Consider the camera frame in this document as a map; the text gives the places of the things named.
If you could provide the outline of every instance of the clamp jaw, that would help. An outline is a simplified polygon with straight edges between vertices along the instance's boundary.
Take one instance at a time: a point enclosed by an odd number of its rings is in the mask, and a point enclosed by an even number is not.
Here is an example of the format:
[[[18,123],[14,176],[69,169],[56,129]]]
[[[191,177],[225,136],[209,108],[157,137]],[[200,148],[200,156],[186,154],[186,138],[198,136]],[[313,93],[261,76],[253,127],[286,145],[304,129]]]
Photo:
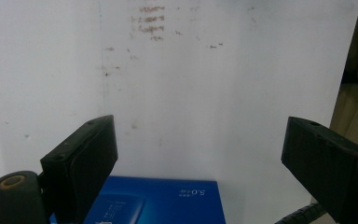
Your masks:
[[[336,222],[358,224],[358,145],[319,123],[291,117],[282,163]]]
[[[82,223],[117,161],[113,116],[92,119],[40,160],[0,178],[0,223]]]

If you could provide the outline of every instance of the blue box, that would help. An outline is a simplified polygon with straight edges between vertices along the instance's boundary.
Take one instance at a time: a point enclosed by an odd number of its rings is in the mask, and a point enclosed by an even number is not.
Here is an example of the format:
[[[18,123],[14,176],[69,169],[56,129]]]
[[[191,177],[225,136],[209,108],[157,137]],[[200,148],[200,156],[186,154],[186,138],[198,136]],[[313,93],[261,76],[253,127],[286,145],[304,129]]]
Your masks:
[[[85,223],[226,222],[216,181],[109,176]]]

